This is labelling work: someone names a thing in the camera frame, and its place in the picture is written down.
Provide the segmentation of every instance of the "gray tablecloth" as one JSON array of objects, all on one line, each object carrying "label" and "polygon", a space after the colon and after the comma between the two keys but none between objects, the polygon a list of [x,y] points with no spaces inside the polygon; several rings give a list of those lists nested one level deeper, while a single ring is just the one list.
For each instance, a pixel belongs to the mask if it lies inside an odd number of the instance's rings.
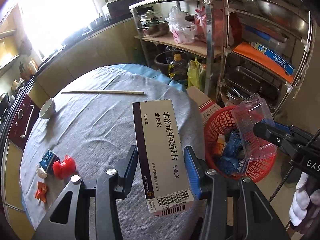
[{"label": "gray tablecloth", "polygon": [[[204,159],[204,137],[198,106],[188,95],[153,79],[112,67],[93,70],[69,84],[64,90],[138,90],[145,95],[61,94],[55,96],[56,114],[49,120],[38,119],[25,147],[20,178],[23,197],[34,228],[68,180],[48,176],[47,203],[34,197],[36,165],[51,149],[63,159],[74,158],[83,179],[97,178],[116,161],[124,158],[131,145],[136,145],[132,102],[172,99],[182,147],[191,145]],[[124,239],[189,239],[199,216],[200,203],[186,212],[155,217],[145,201],[140,167],[137,166],[131,193],[117,200]],[[94,239],[94,215],[90,215],[90,238]]]}]

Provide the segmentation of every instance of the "chopstick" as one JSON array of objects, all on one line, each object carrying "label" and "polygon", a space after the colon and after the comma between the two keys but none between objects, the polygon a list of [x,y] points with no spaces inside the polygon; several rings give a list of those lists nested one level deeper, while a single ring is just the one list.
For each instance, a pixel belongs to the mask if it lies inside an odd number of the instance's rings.
[{"label": "chopstick", "polygon": [[93,93],[93,94],[134,94],[143,95],[143,91],[128,91],[128,90],[79,90],[79,91],[61,91],[62,94],[70,93]]}]

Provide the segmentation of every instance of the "red plastic basket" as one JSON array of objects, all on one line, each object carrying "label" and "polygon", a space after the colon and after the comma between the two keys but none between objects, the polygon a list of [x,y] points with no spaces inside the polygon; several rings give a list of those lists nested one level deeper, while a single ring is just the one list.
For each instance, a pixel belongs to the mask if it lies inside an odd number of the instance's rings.
[{"label": "red plastic basket", "polygon": [[[214,155],[212,152],[217,143],[219,133],[225,135],[232,129],[236,128],[236,122],[233,120],[231,115],[231,110],[234,107],[235,106],[227,106],[216,111],[209,118],[204,127],[205,160],[211,169],[217,170],[225,177],[228,176],[219,171],[215,165],[213,160]],[[245,176],[248,176],[253,182],[262,180],[270,172],[275,160],[276,157],[272,156],[267,159],[249,162]],[[240,177],[229,176],[228,178],[239,179]]]}]

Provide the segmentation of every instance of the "bright window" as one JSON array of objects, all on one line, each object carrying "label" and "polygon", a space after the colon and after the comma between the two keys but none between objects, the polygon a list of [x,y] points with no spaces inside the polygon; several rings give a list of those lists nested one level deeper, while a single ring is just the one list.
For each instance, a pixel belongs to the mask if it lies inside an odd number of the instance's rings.
[{"label": "bright window", "polygon": [[25,32],[44,58],[97,18],[93,0],[20,0],[19,8]]}]

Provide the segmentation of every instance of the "crumpled red plastic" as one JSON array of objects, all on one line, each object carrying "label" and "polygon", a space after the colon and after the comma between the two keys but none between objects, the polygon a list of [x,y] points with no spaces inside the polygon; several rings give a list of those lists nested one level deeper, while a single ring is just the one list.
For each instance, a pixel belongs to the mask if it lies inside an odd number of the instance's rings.
[{"label": "crumpled red plastic", "polygon": [[40,199],[43,203],[46,203],[45,194],[47,193],[47,185],[43,182],[38,181],[38,190],[35,194],[36,199]]},{"label": "crumpled red plastic", "polygon": [[66,179],[76,171],[76,163],[70,156],[66,155],[62,162],[54,162],[52,169],[58,179]]}]

